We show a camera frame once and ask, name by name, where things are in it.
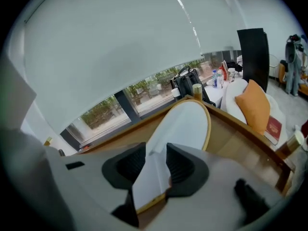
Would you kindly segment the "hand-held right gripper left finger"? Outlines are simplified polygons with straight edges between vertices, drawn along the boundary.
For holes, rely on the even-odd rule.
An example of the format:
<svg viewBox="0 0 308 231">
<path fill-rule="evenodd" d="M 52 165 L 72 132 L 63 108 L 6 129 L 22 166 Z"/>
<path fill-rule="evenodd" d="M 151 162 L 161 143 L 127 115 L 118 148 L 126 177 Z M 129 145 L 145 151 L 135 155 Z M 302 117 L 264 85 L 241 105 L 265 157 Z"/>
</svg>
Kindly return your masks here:
<svg viewBox="0 0 308 231">
<path fill-rule="evenodd" d="M 139 228 L 133 184 L 144 164 L 144 142 L 93 154 L 61 156 L 46 151 L 55 182 L 66 195 L 75 197 L 74 211 L 98 220 L 98 210 Z"/>
</svg>

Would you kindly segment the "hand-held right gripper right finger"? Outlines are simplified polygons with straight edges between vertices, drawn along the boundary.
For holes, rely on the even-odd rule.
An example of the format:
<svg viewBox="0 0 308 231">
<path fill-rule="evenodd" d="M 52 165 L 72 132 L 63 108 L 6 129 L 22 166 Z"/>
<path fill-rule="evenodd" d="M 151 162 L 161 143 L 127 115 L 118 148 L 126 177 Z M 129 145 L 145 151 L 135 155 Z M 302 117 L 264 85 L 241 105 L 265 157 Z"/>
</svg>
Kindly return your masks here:
<svg viewBox="0 0 308 231">
<path fill-rule="evenodd" d="M 282 200 L 242 165 L 205 151 L 168 143 L 167 166 L 165 231 L 237 231 Z"/>
</svg>

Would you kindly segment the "white slipper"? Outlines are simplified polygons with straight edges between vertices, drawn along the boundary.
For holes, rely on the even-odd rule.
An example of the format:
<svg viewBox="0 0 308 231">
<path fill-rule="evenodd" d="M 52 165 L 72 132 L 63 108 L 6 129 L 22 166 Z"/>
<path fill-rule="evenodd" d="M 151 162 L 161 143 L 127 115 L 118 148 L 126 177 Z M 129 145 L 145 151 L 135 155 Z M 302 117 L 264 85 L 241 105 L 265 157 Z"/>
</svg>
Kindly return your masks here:
<svg viewBox="0 0 308 231">
<path fill-rule="evenodd" d="M 197 100 L 174 105 L 146 143 L 145 164 L 132 186 L 137 213 L 155 205 L 173 188 L 171 170 L 167 167 L 167 144 L 179 144 L 196 150 L 207 149 L 211 118 Z"/>
</svg>

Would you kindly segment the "wooden shoe shelf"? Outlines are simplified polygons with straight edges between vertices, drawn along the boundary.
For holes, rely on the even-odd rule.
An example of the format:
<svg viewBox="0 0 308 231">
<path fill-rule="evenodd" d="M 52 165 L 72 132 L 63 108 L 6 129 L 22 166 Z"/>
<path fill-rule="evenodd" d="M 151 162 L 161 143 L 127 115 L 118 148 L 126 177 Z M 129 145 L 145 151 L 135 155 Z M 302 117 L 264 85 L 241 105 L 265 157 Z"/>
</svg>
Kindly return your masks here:
<svg viewBox="0 0 308 231">
<path fill-rule="evenodd" d="M 87 149 L 79 154 L 93 154 L 141 142 L 146 144 L 168 111 L 174 105 L 190 99 L 196 100 L 191 96 L 186 96 L 155 115 L 118 133 L 101 145 Z M 237 162 L 260 180 L 276 189 L 282 196 L 282 200 L 265 215 L 237 231 L 262 231 L 265 229 L 287 231 L 287 223 L 291 221 L 291 218 L 290 216 L 284 217 L 282 214 L 288 209 L 292 199 L 286 196 L 286 192 L 291 186 L 290 175 L 294 173 L 295 166 L 287 159 L 288 151 L 286 147 L 281 146 L 279 149 L 275 149 L 264 136 L 253 131 L 237 118 L 210 104 L 201 103 L 209 111 L 211 118 L 211 133 L 205 152 Z M 67 196 L 65 190 L 61 191 L 59 189 L 48 159 L 46 158 L 46 160 L 51 183 L 57 190 L 57 202 L 60 204 L 56 212 L 60 219 L 56 219 L 55 215 L 51 215 L 51 221 L 59 230 L 140 231 L 140 226 L 143 226 L 145 231 L 165 231 L 166 195 L 155 205 L 139 214 L 137 213 L 139 228 L 134 228 L 103 210 L 97 211 L 102 216 L 102 219 L 98 220 L 90 215 L 83 215 L 73 210 L 73 207 L 76 206 L 76 198 Z"/>
</svg>

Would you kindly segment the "window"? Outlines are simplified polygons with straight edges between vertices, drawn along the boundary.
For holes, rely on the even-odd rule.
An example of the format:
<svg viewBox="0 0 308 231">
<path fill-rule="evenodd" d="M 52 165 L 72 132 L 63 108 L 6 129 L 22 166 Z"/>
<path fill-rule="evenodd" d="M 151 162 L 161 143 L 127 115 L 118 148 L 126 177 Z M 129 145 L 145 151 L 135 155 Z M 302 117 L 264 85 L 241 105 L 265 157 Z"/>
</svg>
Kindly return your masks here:
<svg viewBox="0 0 308 231">
<path fill-rule="evenodd" d="M 223 61 L 236 61 L 241 51 L 204 53 L 198 60 L 180 64 L 151 75 L 101 101 L 75 119 L 61 137 L 75 151 L 110 138 L 172 104 L 171 79 L 186 65 L 195 69 L 203 84 L 210 80 L 210 70 Z"/>
</svg>

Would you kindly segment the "red book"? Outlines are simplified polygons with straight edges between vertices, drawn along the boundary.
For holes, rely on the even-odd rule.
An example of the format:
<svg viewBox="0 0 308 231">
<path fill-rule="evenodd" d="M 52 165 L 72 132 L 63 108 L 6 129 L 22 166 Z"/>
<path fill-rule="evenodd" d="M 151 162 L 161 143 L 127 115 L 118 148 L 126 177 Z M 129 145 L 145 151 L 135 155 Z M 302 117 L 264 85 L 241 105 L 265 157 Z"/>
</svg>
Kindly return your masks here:
<svg viewBox="0 0 308 231">
<path fill-rule="evenodd" d="M 280 139 L 282 123 L 276 118 L 269 116 L 269 120 L 264 132 L 264 136 L 274 145 L 277 145 Z"/>
</svg>

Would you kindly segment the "orange cushion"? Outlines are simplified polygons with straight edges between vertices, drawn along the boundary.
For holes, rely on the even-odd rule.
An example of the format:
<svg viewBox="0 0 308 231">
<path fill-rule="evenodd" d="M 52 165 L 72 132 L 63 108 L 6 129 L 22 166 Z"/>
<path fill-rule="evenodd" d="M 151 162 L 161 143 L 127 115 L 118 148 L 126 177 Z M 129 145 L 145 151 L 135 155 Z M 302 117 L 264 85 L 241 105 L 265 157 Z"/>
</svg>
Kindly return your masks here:
<svg viewBox="0 0 308 231">
<path fill-rule="evenodd" d="M 244 92 L 236 96 L 235 101 L 248 126 L 260 135 L 264 135 L 270 116 L 270 103 L 263 89 L 250 79 Z"/>
</svg>

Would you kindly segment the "white round sofa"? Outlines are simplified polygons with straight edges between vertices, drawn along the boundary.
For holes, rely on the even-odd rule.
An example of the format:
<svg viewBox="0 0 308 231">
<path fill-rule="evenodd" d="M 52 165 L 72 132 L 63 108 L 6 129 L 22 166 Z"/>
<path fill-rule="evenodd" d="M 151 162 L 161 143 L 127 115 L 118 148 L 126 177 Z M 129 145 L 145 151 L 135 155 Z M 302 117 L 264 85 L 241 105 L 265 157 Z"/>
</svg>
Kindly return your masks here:
<svg viewBox="0 0 308 231">
<path fill-rule="evenodd" d="M 230 83 L 221 109 L 265 136 L 276 147 L 287 141 L 286 116 L 276 100 L 253 80 Z"/>
</svg>

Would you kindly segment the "black bag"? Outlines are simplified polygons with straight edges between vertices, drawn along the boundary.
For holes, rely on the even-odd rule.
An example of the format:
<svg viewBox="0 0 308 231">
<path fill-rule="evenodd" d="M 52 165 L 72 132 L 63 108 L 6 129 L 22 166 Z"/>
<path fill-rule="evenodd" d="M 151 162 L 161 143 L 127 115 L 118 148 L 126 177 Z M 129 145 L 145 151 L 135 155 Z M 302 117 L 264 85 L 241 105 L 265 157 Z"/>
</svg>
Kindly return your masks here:
<svg viewBox="0 0 308 231">
<path fill-rule="evenodd" d="M 202 101 L 216 106 L 214 102 L 212 102 L 198 76 L 196 69 L 190 68 L 189 65 L 184 66 L 171 80 L 170 84 L 172 88 L 178 88 L 181 97 L 185 97 L 186 95 L 193 96 L 193 85 L 201 84 L 201 93 L 202 93 Z"/>
</svg>

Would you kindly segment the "red packet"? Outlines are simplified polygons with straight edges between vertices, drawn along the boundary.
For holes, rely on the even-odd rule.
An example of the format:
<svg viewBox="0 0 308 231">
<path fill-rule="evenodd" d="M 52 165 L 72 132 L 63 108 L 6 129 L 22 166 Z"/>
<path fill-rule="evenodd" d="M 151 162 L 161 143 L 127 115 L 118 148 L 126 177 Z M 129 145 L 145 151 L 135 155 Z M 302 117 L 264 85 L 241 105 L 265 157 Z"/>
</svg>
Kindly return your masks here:
<svg viewBox="0 0 308 231">
<path fill-rule="evenodd" d="M 222 62 L 221 68 L 222 68 L 223 75 L 224 75 L 224 81 L 228 81 L 229 80 L 229 73 L 228 73 L 228 67 L 227 67 L 226 61 Z"/>
</svg>

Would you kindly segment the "black panel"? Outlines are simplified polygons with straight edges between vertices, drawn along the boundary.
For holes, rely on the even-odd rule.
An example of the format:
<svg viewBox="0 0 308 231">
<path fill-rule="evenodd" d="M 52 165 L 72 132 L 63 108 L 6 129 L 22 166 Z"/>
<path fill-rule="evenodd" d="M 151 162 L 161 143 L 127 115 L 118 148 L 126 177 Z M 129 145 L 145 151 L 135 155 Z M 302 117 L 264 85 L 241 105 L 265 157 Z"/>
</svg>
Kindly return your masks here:
<svg viewBox="0 0 308 231">
<path fill-rule="evenodd" d="M 243 60 L 243 79 L 255 81 L 267 91 L 270 55 L 267 34 L 262 28 L 238 30 Z"/>
</svg>

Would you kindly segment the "white roller blind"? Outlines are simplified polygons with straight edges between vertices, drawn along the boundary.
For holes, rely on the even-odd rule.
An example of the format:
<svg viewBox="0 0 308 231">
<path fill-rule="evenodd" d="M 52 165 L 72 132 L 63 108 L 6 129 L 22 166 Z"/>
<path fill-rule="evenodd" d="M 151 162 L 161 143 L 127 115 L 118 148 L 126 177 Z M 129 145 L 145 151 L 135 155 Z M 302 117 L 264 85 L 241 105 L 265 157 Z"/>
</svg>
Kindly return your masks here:
<svg viewBox="0 0 308 231">
<path fill-rule="evenodd" d="M 45 0 L 26 23 L 24 49 L 56 133 L 127 86 L 200 57 L 177 0 Z"/>
</svg>

